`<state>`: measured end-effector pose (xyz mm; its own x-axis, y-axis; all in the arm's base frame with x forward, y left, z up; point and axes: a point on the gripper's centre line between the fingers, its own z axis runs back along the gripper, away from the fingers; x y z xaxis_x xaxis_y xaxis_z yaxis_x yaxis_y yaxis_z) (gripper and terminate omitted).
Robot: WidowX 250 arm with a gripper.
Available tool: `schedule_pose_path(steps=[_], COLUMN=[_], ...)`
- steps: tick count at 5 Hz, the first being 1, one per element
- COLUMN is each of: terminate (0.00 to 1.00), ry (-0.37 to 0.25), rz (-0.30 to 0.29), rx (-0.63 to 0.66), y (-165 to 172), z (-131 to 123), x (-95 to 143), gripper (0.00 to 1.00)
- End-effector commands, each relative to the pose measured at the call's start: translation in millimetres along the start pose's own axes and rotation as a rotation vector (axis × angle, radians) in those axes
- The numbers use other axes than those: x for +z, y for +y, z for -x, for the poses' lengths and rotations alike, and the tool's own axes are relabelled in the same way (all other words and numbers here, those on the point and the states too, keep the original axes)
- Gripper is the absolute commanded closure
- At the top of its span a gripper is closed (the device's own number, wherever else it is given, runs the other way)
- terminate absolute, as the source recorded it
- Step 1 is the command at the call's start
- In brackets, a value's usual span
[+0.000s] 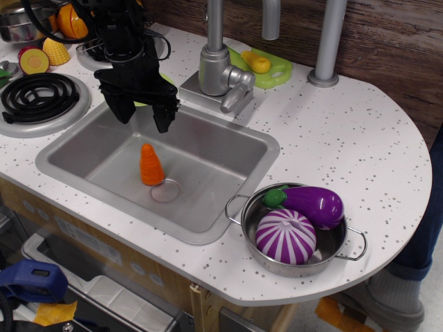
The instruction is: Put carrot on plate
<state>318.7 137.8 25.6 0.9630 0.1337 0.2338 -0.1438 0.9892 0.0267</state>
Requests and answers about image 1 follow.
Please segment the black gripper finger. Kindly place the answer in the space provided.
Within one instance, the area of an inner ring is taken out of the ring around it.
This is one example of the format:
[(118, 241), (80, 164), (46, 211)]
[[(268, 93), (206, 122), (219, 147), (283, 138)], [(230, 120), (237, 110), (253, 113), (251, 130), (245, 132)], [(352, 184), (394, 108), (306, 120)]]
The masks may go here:
[(134, 102), (122, 95), (104, 94), (105, 100), (112, 113), (121, 123), (128, 123), (136, 111)]
[(159, 133), (168, 132), (169, 126), (175, 120), (176, 112), (179, 105), (172, 104), (155, 104), (152, 106), (153, 118)]

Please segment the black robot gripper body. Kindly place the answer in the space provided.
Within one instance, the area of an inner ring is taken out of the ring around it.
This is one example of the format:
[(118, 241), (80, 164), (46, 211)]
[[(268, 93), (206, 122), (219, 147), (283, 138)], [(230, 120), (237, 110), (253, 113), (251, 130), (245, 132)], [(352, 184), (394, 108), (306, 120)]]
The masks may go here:
[(99, 30), (105, 57), (112, 68), (94, 73), (104, 96), (122, 95), (134, 103), (179, 105), (177, 88), (159, 73), (161, 58), (156, 54), (151, 30)]

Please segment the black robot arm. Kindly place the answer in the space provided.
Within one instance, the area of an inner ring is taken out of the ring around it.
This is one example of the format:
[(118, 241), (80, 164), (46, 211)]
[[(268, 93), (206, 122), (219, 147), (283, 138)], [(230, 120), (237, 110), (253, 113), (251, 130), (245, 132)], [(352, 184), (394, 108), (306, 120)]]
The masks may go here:
[(126, 124), (140, 102), (151, 106), (159, 133), (168, 131), (179, 109), (177, 88), (161, 77), (154, 38), (145, 31), (137, 1), (72, 1), (88, 32), (104, 44), (111, 68), (97, 70), (99, 89), (116, 118)]

